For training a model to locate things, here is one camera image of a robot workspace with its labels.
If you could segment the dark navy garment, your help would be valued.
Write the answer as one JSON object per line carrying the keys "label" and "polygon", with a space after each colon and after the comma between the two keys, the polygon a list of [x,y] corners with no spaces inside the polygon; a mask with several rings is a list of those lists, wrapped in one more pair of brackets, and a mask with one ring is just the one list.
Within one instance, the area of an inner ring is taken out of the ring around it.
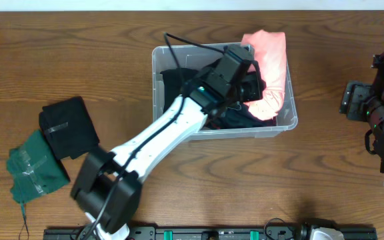
{"label": "dark navy garment", "polygon": [[228,107],[224,113],[210,120],[205,127],[211,130],[240,129],[276,126],[276,118],[260,120],[249,112],[249,107],[238,103],[234,108]]}

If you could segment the salmon pink cloth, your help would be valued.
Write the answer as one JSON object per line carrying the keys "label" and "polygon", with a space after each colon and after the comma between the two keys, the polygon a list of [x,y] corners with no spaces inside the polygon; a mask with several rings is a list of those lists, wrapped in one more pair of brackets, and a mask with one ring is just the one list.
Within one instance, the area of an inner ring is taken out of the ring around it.
{"label": "salmon pink cloth", "polygon": [[254,59],[266,88],[263,98],[247,102],[249,112],[256,118],[266,121],[278,115],[285,100],[285,80],[287,74],[286,37],[284,32],[266,32],[259,30],[245,34],[242,45],[254,48]]}

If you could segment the black cloth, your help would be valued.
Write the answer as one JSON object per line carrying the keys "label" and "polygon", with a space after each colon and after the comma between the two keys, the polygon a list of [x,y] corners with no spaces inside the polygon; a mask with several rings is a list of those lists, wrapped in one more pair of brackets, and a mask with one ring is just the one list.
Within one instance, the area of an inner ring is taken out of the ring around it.
{"label": "black cloth", "polygon": [[99,138],[82,97],[42,107],[39,126],[56,159],[76,159],[98,147]]}

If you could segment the dark green cloth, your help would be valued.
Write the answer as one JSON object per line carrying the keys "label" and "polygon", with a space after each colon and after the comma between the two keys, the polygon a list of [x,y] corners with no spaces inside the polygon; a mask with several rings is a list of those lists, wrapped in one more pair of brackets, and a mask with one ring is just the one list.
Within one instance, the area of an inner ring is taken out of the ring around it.
{"label": "dark green cloth", "polygon": [[13,200],[20,204],[57,191],[70,182],[39,130],[9,151],[6,168],[13,178]]}

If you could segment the black garment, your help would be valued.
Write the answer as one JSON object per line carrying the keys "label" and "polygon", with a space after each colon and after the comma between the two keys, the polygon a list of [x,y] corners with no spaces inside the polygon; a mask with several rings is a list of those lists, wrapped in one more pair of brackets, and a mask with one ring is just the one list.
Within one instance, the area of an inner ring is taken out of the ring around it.
{"label": "black garment", "polygon": [[[184,80],[189,80],[194,78],[196,74],[198,74],[198,70],[181,68],[181,73]],[[161,71],[163,83],[164,83],[164,108],[163,112],[166,112],[168,108],[173,104],[176,97],[181,94],[181,88],[183,86],[183,82],[179,76],[178,69],[168,69]]]}

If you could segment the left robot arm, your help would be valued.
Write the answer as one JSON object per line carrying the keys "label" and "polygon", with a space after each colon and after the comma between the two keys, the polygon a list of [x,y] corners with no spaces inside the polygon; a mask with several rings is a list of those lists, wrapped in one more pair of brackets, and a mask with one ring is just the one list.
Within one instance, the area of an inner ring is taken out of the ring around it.
{"label": "left robot arm", "polygon": [[216,66],[186,79],[164,114],[128,142],[86,156],[71,197],[91,220],[80,239],[126,239],[127,224],[138,209],[144,181],[178,144],[198,132],[208,118],[248,96],[262,98],[263,80],[256,60],[222,57]]}

